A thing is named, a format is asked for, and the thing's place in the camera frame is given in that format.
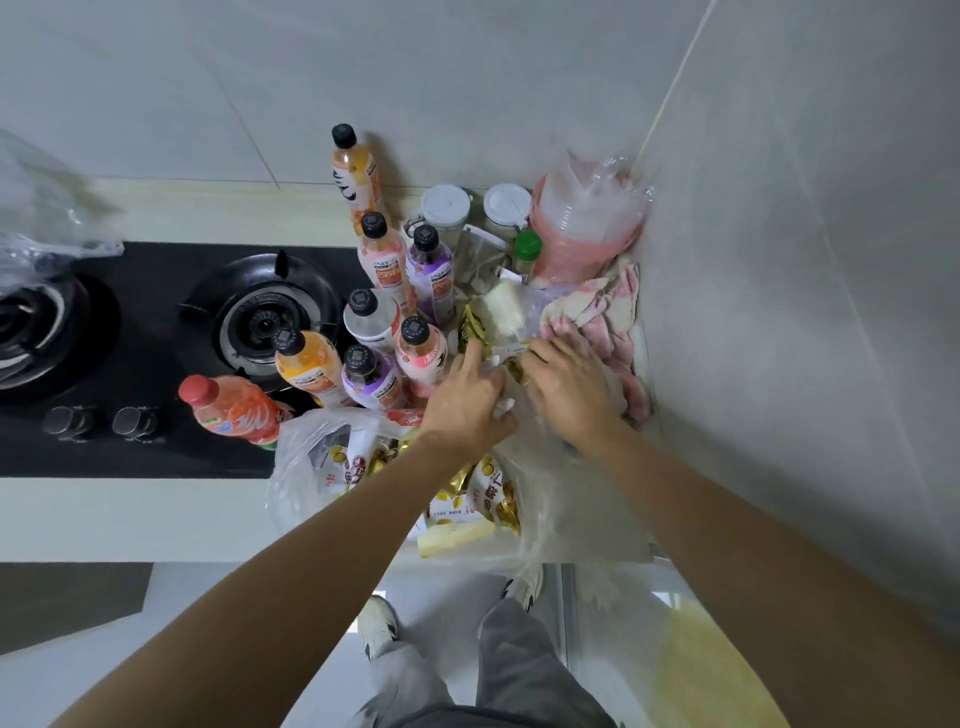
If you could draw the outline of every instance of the dish cloth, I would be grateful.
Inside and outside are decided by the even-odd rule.
[[[586,344],[620,379],[627,414],[642,423],[650,417],[650,400],[634,375],[634,340],[640,268],[622,255],[613,275],[587,280],[571,293],[548,303],[540,315],[544,339],[561,336],[570,346]]]

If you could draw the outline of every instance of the green bottle cap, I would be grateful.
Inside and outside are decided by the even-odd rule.
[[[540,256],[540,248],[543,247],[543,241],[540,236],[533,231],[520,231],[514,241],[514,258],[533,262]]]

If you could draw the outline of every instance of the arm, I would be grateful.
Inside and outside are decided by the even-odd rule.
[[[503,372],[453,362],[400,457],[217,584],[80,698],[56,728],[278,726],[418,515],[516,428],[492,418]]]
[[[960,657],[905,603],[644,441],[598,364],[538,341],[543,417],[623,489],[791,725],[957,725]]]

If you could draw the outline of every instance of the tiled wall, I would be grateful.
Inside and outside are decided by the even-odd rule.
[[[392,184],[634,157],[707,0],[8,0],[0,127],[95,177],[329,182],[352,123]]]
[[[940,610],[960,583],[957,19],[718,0],[637,166],[666,443]]]

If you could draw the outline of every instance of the black stovetop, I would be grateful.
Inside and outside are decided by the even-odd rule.
[[[119,305],[115,343],[93,370],[70,389],[28,403],[0,400],[0,476],[28,477],[266,477],[274,455],[250,443],[214,435],[193,419],[178,400],[188,374],[230,373],[216,357],[207,371],[187,371],[183,363],[182,304],[194,287],[222,266],[277,248],[127,243],[116,258],[89,259],[75,266],[87,287],[105,285]],[[352,248],[288,248],[325,278],[344,301],[353,288],[369,286]],[[324,313],[342,320],[338,310]],[[338,349],[351,343],[338,334]],[[309,406],[296,391],[271,394]],[[96,426],[79,442],[62,441],[41,423],[56,406],[86,408]],[[123,407],[150,408],[158,428],[146,441],[130,441],[111,429]]]

